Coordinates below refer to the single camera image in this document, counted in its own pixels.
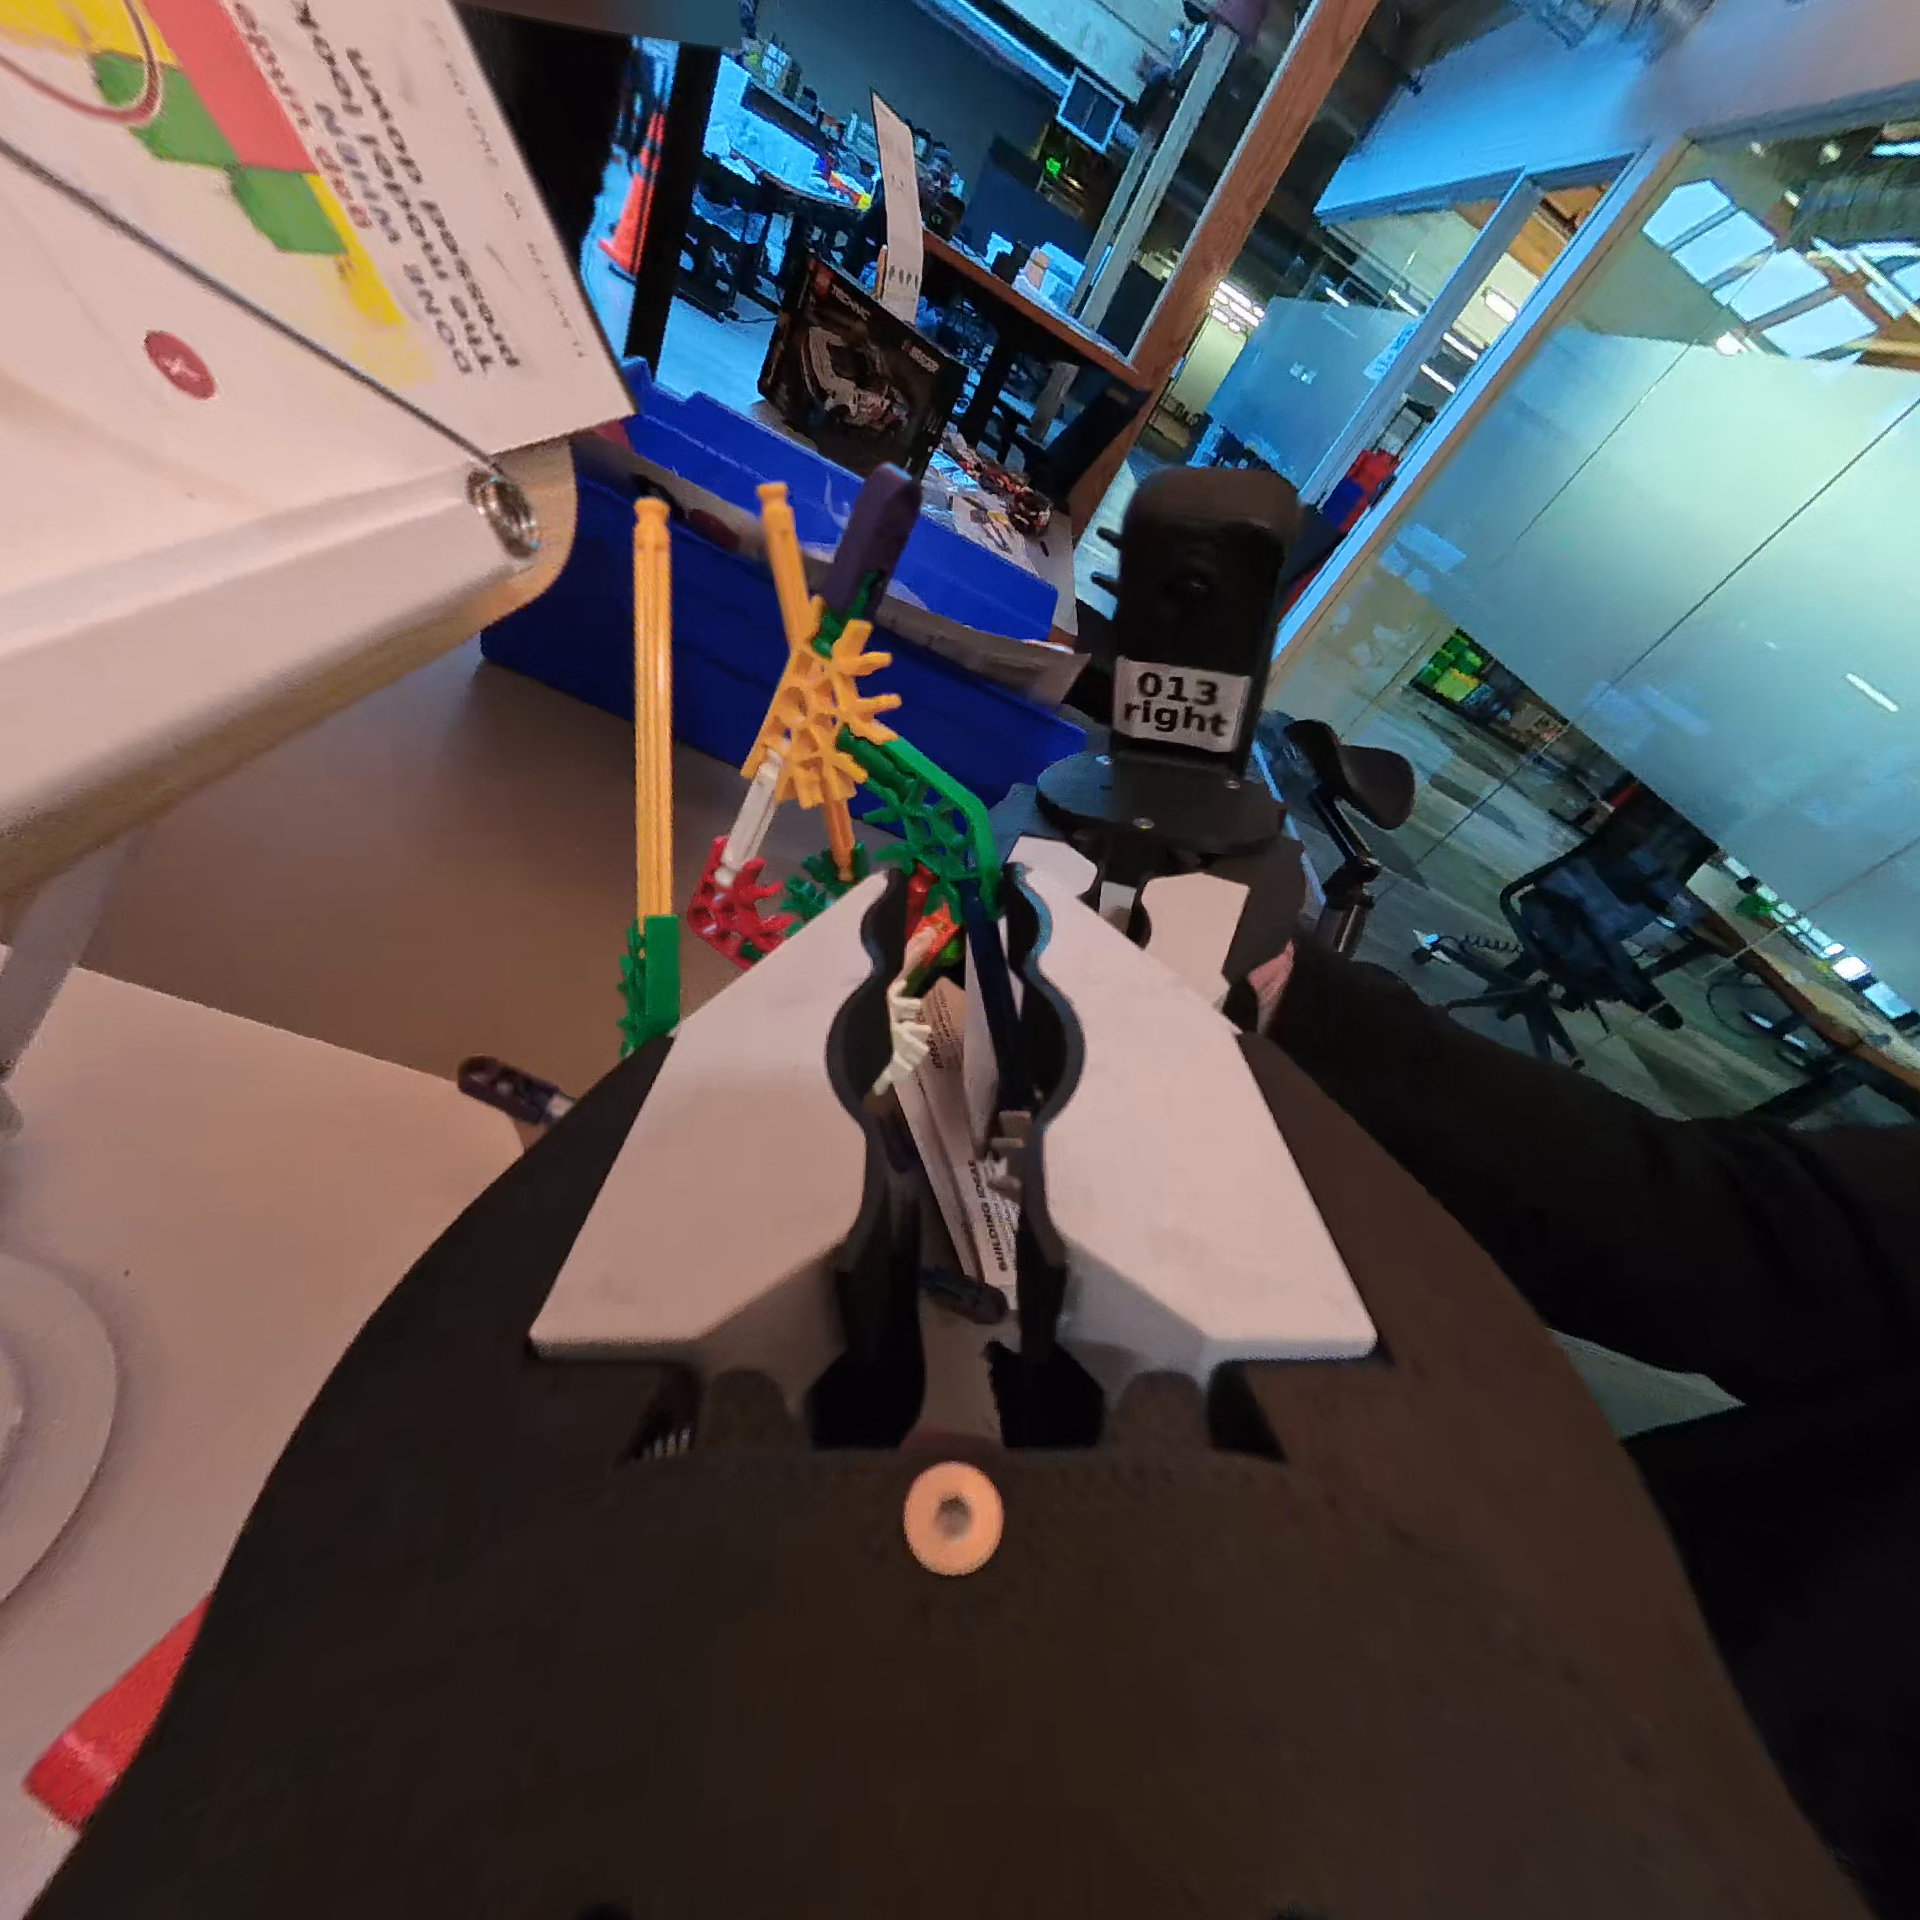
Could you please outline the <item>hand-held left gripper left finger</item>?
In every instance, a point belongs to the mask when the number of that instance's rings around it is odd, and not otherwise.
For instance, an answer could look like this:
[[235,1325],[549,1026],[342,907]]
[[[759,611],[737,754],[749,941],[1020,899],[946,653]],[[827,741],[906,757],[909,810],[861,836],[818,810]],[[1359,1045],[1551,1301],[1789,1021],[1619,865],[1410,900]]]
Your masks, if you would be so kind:
[[554,1362],[765,1377],[812,1426],[921,1415],[921,1193],[883,1116],[906,879],[858,882],[659,1050],[530,1325]]

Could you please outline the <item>purple-ended blue toy rod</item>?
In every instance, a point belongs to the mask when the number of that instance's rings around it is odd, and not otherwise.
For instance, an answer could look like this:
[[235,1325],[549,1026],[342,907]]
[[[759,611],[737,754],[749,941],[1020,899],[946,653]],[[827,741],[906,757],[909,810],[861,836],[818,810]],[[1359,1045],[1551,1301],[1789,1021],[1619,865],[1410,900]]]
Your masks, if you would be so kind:
[[555,1084],[501,1062],[494,1055],[471,1055],[455,1071],[455,1086],[465,1094],[506,1114],[523,1130],[549,1130],[557,1125],[577,1099]]

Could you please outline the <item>blue plastic bin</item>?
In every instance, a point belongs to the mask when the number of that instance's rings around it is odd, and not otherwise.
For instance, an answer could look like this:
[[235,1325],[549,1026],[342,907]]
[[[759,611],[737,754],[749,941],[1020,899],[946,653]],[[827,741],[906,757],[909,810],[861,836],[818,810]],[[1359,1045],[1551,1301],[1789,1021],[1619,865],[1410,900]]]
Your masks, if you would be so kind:
[[[633,713],[633,503],[668,499],[676,738],[741,764],[787,663],[759,489],[783,484],[807,588],[821,593],[861,481],[814,449],[702,393],[622,365],[633,410],[571,450],[577,525],[557,580],[482,635],[484,659],[593,708]],[[876,618],[892,659],[870,684],[883,721],[995,805],[1089,745],[1063,701],[1081,655],[1051,644],[1059,595],[1043,575],[921,508]]]

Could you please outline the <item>person's right forearm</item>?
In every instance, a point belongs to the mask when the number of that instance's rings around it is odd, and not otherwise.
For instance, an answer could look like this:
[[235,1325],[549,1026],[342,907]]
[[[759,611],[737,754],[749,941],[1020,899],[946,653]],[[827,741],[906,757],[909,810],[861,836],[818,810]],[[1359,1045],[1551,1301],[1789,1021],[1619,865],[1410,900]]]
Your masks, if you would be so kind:
[[1915,1125],[1663,1118],[1299,941],[1271,1033],[1557,1333],[1750,1409],[1915,1391]]

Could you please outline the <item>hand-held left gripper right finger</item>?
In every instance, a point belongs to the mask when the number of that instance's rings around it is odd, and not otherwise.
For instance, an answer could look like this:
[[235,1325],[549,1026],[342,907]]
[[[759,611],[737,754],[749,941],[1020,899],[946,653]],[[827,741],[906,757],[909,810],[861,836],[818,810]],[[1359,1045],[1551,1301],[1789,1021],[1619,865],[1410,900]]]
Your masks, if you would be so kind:
[[1022,1361],[1071,1361],[1118,1396],[1149,1374],[1374,1355],[1237,1023],[1092,919],[1030,919],[1023,1010],[1063,1050],[1023,1151]]

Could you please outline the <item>red plastic object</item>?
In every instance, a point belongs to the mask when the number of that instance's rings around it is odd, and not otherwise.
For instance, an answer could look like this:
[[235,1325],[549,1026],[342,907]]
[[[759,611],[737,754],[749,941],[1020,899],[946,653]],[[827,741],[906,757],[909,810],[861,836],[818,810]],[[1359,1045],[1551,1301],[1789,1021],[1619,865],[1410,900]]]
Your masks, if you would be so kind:
[[207,1598],[179,1619],[37,1756],[22,1787],[53,1822],[81,1834],[122,1782],[177,1689],[205,1614]]

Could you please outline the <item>orange traffic cone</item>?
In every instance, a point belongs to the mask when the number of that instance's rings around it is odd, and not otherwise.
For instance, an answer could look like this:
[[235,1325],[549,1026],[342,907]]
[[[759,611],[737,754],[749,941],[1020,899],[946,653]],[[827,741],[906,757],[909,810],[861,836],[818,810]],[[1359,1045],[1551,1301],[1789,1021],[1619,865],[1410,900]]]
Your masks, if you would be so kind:
[[626,281],[635,281],[641,257],[649,229],[654,195],[657,195],[657,177],[659,177],[659,158],[666,135],[666,111],[654,109],[644,123],[644,132],[641,145],[630,158],[630,177],[626,186],[626,196],[619,205],[615,226],[610,235],[596,241],[601,257],[609,261],[610,269],[618,271]]

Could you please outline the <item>black toy set box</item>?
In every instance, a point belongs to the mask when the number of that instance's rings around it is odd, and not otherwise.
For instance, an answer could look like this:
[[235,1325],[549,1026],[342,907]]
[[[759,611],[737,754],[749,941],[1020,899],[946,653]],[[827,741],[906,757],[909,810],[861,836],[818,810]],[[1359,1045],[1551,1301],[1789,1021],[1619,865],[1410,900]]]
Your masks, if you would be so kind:
[[827,259],[789,274],[757,393],[825,459],[924,477],[966,387],[959,359]]

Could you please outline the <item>printed instruction sheet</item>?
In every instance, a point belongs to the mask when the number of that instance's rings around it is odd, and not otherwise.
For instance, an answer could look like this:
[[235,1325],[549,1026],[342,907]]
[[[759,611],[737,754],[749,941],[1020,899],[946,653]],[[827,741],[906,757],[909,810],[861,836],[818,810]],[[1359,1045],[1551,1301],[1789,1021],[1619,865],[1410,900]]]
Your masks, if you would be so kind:
[[626,410],[453,5],[6,3],[4,653]]

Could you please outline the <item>colourful toy construction model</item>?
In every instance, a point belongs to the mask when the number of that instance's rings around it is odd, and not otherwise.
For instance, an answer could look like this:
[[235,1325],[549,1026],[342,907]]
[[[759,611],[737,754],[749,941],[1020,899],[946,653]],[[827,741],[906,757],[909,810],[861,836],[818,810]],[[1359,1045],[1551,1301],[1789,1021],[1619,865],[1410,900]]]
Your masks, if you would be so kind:
[[780,483],[759,486],[759,546],[775,586],[783,663],[741,765],[743,798],[711,845],[687,907],[675,882],[675,686],[670,501],[630,508],[633,919],[619,961],[618,1054],[668,1041],[681,1023],[681,933],[751,970],[867,873],[853,805],[869,795],[907,879],[903,963],[887,993],[892,1058],[876,1093],[901,1090],[930,1050],[921,985],[965,970],[989,1045],[991,1116],[974,1122],[982,1182],[1009,1199],[1023,1187],[1033,1075],[1017,1010],[1003,913],[1012,900],[985,802],[892,722],[901,697],[876,689],[892,665],[876,618],[921,486],[899,467],[859,489],[821,588],[810,586],[797,516]]

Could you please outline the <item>folded instruction booklet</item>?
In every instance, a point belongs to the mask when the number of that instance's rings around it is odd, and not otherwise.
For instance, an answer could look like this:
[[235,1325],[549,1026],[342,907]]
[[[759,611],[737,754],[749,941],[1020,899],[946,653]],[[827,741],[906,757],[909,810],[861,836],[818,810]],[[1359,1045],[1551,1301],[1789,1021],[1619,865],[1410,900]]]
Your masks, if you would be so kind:
[[1017,1305],[1020,1204],[1002,1187],[989,1145],[988,1097],[972,1075],[970,1033],[985,1033],[972,997],[945,977],[918,997],[929,1050],[895,1086],[906,1130],[918,1150],[933,1197],[962,1273]]

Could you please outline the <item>black vertical pole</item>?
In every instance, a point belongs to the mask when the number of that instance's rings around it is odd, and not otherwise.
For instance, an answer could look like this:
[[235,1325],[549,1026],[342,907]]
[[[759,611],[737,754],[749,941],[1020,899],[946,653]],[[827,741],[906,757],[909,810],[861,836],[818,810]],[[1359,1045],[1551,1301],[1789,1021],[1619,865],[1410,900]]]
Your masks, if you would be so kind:
[[703,166],[703,135],[719,65],[722,53],[714,45],[679,45],[662,105],[622,350],[625,356],[643,359],[652,373],[660,369],[666,330],[679,291],[681,243]]

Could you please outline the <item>white tilted reading stand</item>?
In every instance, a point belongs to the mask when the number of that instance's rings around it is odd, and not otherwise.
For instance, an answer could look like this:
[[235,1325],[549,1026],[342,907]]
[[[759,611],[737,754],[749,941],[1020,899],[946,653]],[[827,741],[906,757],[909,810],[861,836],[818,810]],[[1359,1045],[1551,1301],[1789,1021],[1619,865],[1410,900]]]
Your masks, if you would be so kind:
[[[571,435],[542,441],[557,445]],[[355,501],[202,566],[148,605],[4,653],[4,1145],[15,1071],[75,974],[140,831],[183,793],[303,725],[330,684],[490,605],[522,609],[567,537],[507,450],[450,483]]]

